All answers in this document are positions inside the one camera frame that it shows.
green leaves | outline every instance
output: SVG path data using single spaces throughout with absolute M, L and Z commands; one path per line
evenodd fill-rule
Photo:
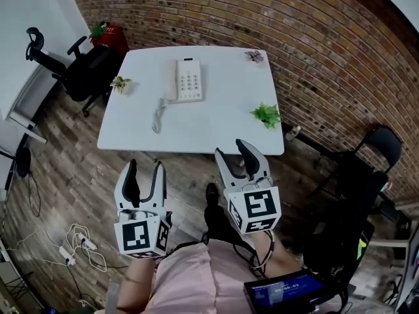
M 257 120 L 262 121 L 264 126 L 268 129 L 276 128 L 276 124 L 281 122 L 281 116 L 276 109 L 276 106 L 268 106 L 261 103 L 259 108 L 256 108 L 250 113 L 253 114 Z
M 128 79 L 128 78 L 123 79 L 122 77 L 117 76 L 113 79 L 113 81 L 111 83 L 111 86 L 113 87 L 113 89 L 115 91 L 117 91 L 118 93 L 123 94 L 124 90 L 125 90 L 125 87 L 128 85 L 128 83 L 130 81 L 131 81 L 131 79 Z
M 90 35 L 90 37 L 92 39 L 97 39 L 98 37 L 101 37 L 104 34 L 106 34 L 106 27 L 102 27 L 101 22 L 97 22 L 92 29 L 92 34 Z

brick wall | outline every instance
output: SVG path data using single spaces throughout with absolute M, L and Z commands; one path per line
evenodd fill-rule
M 331 150 L 356 146 L 374 124 L 392 127 L 403 140 L 403 157 L 390 172 L 391 196 L 417 194 L 417 49 L 377 17 L 380 0 L 375 14 L 358 1 L 76 0 L 90 27 L 98 20 L 122 26 L 131 49 L 194 44 L 266 50 L 284 122 L 302 126 Z M 362 155 L 383 167 L 369 149 Z

blue screen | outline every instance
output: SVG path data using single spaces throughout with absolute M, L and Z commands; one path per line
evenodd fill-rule
M 276 284 L 253 287 L 255 301 L 261 307 L 279 304 L 315 292 L 323 288 L 309 275 L 301 275 L 290 280 L 278 281 Z

pink shirt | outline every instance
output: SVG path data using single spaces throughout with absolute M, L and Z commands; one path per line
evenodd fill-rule
M 156 274 L 146 314 L 251 313 L 243 283 L 257 278 L 230 243 L 211 239 L 175 251 Z

wooden floor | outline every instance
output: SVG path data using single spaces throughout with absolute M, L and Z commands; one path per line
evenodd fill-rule
M 28 180 L 17 176 L 7 202 L 3 240 L 10 247 L 35 230 L 37 232 L 9 252 L 22 273 L 34 271 L 29 280 L 41 299 L 62 311 L 77 307 L 77 290 L 65 266 L 34 258 L 63 262 L 58 248 L 50 244 L 43 228 L 57 245 L 64 245 L 65 233 L 73 223 L 87 226 L 90 237 L 107 259 L 109 266 L 123 266 L 129 260 L 119 255 L 113 224 L 117 221 L 113 190 L 125 164 L 137 160 L 140 189 L 148 195 L 155 165 L 142 152 L 99 150 L 96 146 L 104 106 L 98 104 L 85 118 L 81 104 L 58 92 L 45 107 L 36 130 L 48 139 L 46 145 L 31 141 L 31 170 L 41 196 L 41 215 L 35 218 L 29 207 Z M 212 155 L 159 154 L 166 171 L 168 199 L 166 207 L 173 211 L 170 246 L 200 239 L 206 230 L 204 209 L 206 185 L 221 179 Z M 314 162 L 318 154 L 295 141 L 286 144 L 285 154 L 270 157 L 269 163 L 276 185 L 280 188 L 283 217 L 280 235 L 285 245 L 299 252 L 313 230 L 305 196 L 322 178 Z M 31 181 L 33 209 L 39 200 Z M 102 273 L 91 268 L 78 252 L 71 266 L 82 293 L 103 305 L 108 283 L 119 282 L 124 270 L 109 269 Z

